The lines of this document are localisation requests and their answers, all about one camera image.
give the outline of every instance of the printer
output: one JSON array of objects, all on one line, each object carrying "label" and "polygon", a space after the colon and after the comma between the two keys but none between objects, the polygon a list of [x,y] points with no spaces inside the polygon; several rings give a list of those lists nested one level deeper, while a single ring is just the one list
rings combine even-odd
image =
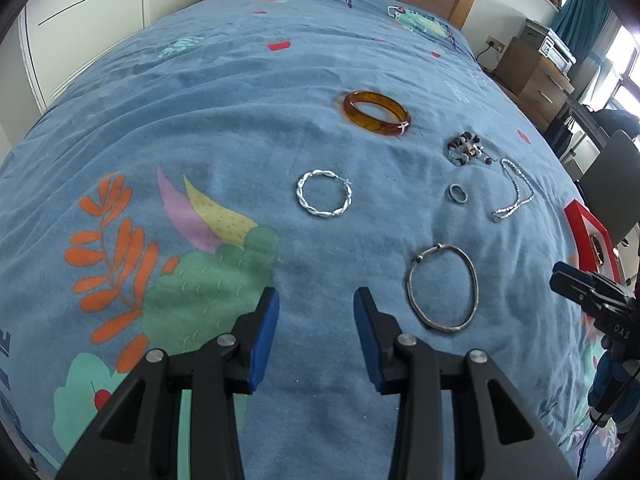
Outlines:
[{"label": "printer", "polygon": [[558,35],[538,22],[526,20],[520,39],[548,57],[564,75],[567,75],[569,69],[575,64],[575,57]]}]

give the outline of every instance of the teal curtain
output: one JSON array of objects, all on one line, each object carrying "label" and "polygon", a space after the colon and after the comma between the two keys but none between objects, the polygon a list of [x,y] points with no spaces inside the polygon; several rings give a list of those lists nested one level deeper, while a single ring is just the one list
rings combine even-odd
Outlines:
[{"label": "teal curtain", "polygon": [[580,64],[593,48],[612,12],[606,0],[567,0],[551,28]]}]

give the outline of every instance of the orange leaf pattern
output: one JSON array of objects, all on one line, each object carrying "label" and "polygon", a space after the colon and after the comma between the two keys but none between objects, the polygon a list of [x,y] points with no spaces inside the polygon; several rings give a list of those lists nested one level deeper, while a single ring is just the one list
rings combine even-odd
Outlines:
[{"label": "orange leaf pattern", "polygon": [[102,209],[97,205],[91,197],[83,196],[79,202],[80,208],[89,213],[91,216],[102,216]]},{"label": "orange leaf pattern", "polygon": [[124,186],[124,175],[118,175],[113,183],[113,187],[111,187],[111,191],[107,195],[107,200],[104,205],[105,211],[111,209],[116,200],[119,199],[120,193],[122,192],[122,186]]},{"label": "orange leaf pattern", "polygon": [[82,294],[83,292],[94,290],[94,288],[97,288],[108,281],[108,276],[91,276],[90,278],[83,278],[76,282],[73,291],[76,294]]},{"label": "orange leaf pattern", "polygon": [[126,187],[122,190],[122,193],[118,197],[113,209],[102,222],[100,222],[100,226],[104,229],[111,222],[115,220],[115,218],[124,211],[124,209],[129,205],[129,200],[131,200],[131,195],[133,194],[133,190],[130,187]]},{"label": "orange leaf pattern", "polygon": [[122,285],[129,275],[133,272],[138,264],[142,249],[145,247],[145,231],[142,227],[136,227],[133,229],[131,235],[131,243],[129,244],[129,251],[127,251],[127,257],[124,260],[124,266],[122,272],[118,278],[118,284]]},{"label": "orange leaf pattern", "polygon": [[[87,313],[101,312],[115,300],[121,301],[129,308],[124,314],[108,320],[99,326],[91,336],[94,344],[102,344],[119,335],[127,326],[142,316],[142,306],[149,280],[158,264],[159,248],[155,241],[149,242],[145,249],[145,231],[142,227],[134,227],[131,218],[127,217],[118,226],[113,261],[109,258],[104,236],[105,228],[120,216],[129,205],[133,196],[130,187],[124,187],[125,176],[112,173],[105,176],[97,186],[97,199],[83,196],[79,200],[80,208],[91,216],[100,217],[98,230],[82,231],[72,235],[71,244],[65,252],[65,261],[75,267],[89,267],[103,263],[106,272],[96,276],[82,278],[74,283],[75,294],[87,294],[80,300],[80,310]],[[78,247],[92,242],[100,243],[100,250]],[[173,256],[162,267],[162,272],[174,272],[180,258]],[[122,287],[134,271],[132,281],[132,298],[127,297]],[[104,290],[94,289],[107,286]],[[129,372],[140,360],[149,341],[139,335],[130,341],[122,350],[116,361],[119,373]]]},{"label": "orange leaf pattern", "polygon": [[113,270],[117,270],[124,259],[124,255],[129,249],[131,241],[131,227],[133,222],[131,218],[125,218],[118,229],[118,238],[116,240],[116,251],[113,255]]},{"label": "orange leaf pattern", "polygon": [[160,270],[160,275],[164,276],[165,274],[173,274],[175,267],[177,267],[179,263],[180,263],[180,258],[178,256],[172,256],[162,266],[162,269]]},{"label": "orange leaf pattern", "polygon": [[100,181],[98,184],[98,198],[100,199],[100,203],[104,206],[105,201],[107,200],[107,193],[109,192],[109,184],[111,183],[111,175],[108,174],[104,179]]},{"label": "orange leaf pattern", "polygon": [[90,244],[99,240],[102,236],[98,231],[80,231],[71,237],[71,243],[74,245]]},{"label": "orange leaf pattern", "polygon": [[149,346],[149,339],[145,335],[140,334],[132,339],[132,341],[120,352],[116,361],[116,371],[119,374],[126,374],[133,370],[145,354],[146,347]]},{"label": "orange leaf pattern", "polygon": [[107,308],[117,297],[117,289],[94,292],[80,300],[80,310],[83,312],[100,312]]},{"label": "orange leaf pattern", "polygon": [[156,268],[157,262],[158,245],[155,242],[151,242],[140,260],[140,267],[138,268],[136,277],[133,279],[133,300],[139,308],[142,308],[142,302],[145,299],[146,284],[149,282],[149,278]]},{"label": "orange leaf pattern", "polygon": [[84,247],[69,247],[65,253],[65,261],[74,267],[89,267],[103,259],[104,253]]},{"label": "orange leaf pattern", "polygon": [[140,316],[139,310],[132,310],[120,314],[118,317],[107,321],[104,325],[99,327],[91,336],[91,342],[97,345],[101,345],[105,341],[116,337],[127,326],[134,322]]}]

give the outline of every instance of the brown bracelet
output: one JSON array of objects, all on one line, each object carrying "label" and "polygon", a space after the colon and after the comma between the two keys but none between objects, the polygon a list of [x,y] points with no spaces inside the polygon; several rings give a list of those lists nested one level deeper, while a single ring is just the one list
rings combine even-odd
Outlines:
[{"label": "brown bracelet", "polygon": [[[369,114],[359,110],[355,105],[356,103],[373,103],[382,106],[386,110],[389,110],[393,115],[398,118],[397,123],[387,123]],[[397,101],[377,94],[375,92],[369,92],[367,90],[357,90],[351,92],[344,98],[342,103],[344,106],[344,112],[351,121],[358,126],[382,135],[401,135],[411,125],[411,116],[409,112]]]}]

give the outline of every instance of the curtain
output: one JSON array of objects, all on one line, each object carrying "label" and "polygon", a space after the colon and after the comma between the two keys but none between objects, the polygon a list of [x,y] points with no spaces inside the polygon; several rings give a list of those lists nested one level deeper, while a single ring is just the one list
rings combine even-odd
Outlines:
[{"label": "curtain", "polygon": [[606,55],[616,39],[620,27],[621,23],[618,17],[613,12],[610,13],[586,59],[582,63],[572,66],[569,70],[569,79],[575,88],[574,98],[578,102],[590,99],[609,74],[611,63],[607,62]]},{"label": "curtain", "polygon": [[612,14],[606,0],[567,0],[551,28],[582,63]]}]

